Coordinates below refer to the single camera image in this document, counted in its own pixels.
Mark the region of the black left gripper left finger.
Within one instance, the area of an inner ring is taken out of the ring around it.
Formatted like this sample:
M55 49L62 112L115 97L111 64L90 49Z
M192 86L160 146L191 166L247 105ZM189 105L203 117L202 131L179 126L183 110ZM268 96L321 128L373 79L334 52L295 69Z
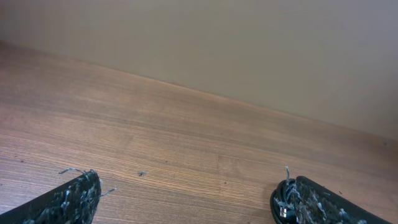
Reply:
M63 185L1 214L1 224L91 223L101 198L101 182L92 169Z

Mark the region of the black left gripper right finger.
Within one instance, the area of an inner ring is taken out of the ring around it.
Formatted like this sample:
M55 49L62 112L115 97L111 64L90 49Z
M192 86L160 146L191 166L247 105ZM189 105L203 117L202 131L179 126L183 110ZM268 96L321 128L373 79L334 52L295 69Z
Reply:
M278 224L389 224L304 176L281 181L270 206Z

